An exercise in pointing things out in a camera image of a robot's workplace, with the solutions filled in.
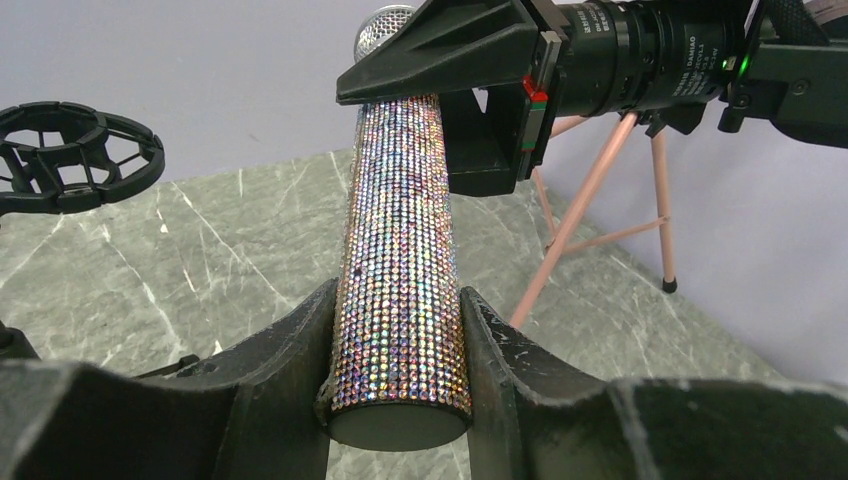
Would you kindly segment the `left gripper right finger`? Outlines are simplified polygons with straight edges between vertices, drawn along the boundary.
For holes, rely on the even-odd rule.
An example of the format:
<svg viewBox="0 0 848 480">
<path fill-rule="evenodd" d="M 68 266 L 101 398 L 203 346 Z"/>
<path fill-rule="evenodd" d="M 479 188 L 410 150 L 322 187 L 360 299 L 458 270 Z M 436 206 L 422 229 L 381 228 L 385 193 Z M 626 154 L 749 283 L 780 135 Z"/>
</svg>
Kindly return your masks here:
<svg viewBox="0 0 848 480">
<path fill-rule="evenodd" d="M 847 393 L 623 378 L 560 360 L 461 291 L 475 479 L 843 479 Z"/>
</svg>

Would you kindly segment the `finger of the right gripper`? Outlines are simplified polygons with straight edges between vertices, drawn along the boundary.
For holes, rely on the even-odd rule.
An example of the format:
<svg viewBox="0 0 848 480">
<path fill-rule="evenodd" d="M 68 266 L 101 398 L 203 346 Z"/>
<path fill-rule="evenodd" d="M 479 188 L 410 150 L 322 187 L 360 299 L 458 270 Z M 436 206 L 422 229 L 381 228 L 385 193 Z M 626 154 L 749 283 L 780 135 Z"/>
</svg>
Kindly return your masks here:
<svg viewBox="0 0 848 480">
<path fill-rule="evenodd" d="M 541 27 L 526 1 L 427 1 L 340 75 L 336 101 L 359 105 L 518 83 Z"/>
<path fill-rule="evenodd" d="M 550 135 L 544 93 L 496 87 L 484 109 L 471 90 L 441 94 L 439 101 L 451 193 L 507 195 L 541 164 Z"/>
</svg>

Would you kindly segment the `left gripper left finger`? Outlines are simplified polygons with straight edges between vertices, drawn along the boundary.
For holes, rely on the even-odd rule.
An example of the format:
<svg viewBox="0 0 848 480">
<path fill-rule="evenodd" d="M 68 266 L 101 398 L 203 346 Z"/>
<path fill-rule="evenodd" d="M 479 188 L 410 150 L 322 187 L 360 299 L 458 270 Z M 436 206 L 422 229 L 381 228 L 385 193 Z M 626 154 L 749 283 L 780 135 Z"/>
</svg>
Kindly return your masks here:
<svg viewBox="0 0 848 480">
<path fill-rule="evenodd" d="M 314 405 L 329 374 L 336 286 L 168 378 L 4 361 L 2 477 L 323 478 L 330 440 Z"/>
</svg>

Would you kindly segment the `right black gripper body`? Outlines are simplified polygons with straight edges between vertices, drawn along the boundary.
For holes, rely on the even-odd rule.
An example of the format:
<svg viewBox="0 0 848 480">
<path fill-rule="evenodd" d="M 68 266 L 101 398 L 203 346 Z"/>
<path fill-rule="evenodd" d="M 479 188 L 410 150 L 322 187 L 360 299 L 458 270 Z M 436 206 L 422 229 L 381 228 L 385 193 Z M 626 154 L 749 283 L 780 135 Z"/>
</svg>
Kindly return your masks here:
<svg viewBox="0 0 848 480">
<path fill-rule="evenodd" d="M 688 135 L 730 81 L 736 15 L 723 1 L 585 1 L 552 14 L 563 37 L 553 118 L 634 112 Z"/>
</svg>

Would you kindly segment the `rhinestone glitter microphone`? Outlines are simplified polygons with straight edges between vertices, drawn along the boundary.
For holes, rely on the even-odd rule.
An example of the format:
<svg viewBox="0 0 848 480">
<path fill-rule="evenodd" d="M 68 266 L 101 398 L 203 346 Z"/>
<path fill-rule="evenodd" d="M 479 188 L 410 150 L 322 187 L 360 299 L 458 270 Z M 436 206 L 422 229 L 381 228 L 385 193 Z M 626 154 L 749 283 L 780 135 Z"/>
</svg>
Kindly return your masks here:
<svg viewBox="0 0 848 480">
<path fill-rule="evenodd" d="M 472 415 L 438 99 L 359 108 L 336 294 L 330 436 L 419 451 Z"/>
</svg>

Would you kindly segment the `tripod stand with shock mount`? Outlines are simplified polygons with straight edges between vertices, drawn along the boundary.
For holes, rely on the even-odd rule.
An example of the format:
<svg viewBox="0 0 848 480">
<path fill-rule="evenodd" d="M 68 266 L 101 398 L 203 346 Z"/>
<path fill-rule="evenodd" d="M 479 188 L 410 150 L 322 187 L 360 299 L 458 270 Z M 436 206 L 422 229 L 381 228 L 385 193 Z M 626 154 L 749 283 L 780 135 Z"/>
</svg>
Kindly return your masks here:
<svg viewBox="0 0 848 480">
<path fill-rule="evenodd" d="M 130 118 L 58 101 L 1 111 L 1 214 L 66 215 L 131 198 L 165 169 L 161 139 Z"/>
</svg>

